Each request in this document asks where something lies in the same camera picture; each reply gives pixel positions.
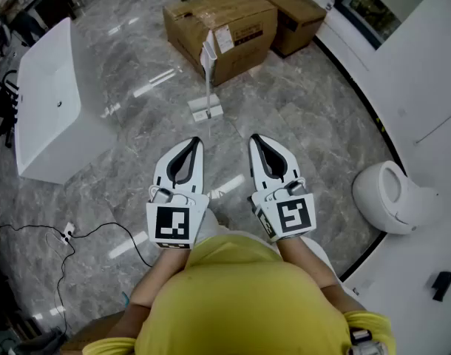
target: black chair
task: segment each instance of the black chair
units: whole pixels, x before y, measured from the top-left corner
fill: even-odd
[[[0,81],[0,137],[5,134],[5,146],[12,147],[10,142],[15,124],[17,123],[18,87],[7,80],[7,76],[17,73],[15,70],[7,72]]]

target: toilet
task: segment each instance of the toilet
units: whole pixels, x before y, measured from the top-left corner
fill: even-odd
[[[392,161],[360,172],[353,182],[352,195],[365,219],[387,233],[409,234],[441,216],[439,193],[414,184]]]

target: person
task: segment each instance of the person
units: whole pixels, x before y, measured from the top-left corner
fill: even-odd
[[[123,316],[84,355],[337,355],[361,330],[396,354],[389,319],[347,294],[301,237],[278,240],[279,256],[258,237],[222,226],[200,238],[214,220],[207,210],[192,251],[161,252]]]
[[[11,30],[15,30],[31,47],[35,44],[32,33],[39,38],[43,37],[45,30],[31,15],[25,12],[18,0],[0,0],[0,19]]]

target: power strip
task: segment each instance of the power strip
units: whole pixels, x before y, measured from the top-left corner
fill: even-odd
[[[75,226],[71,222],[68,222],[66,224],[66,228],[63,231],[63,234],[61,235],[63,237],[63,243],[65,246],[68,245],[68,242],[71,240],[74,232],[75,232]]]

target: yellow sleeve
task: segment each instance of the yellow sleeve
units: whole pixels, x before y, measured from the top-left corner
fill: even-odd
[[[133,338],[107,338],[87,345],[83,355],[127,355],[133,354],[134,348]]]
[[[389,355],[396,355],[396,342],[391,332],[391,323],[386,316],[369,311],[349,311],[344,313],[349,328],[363,328],[372,333],[372,338],[384,343]]]

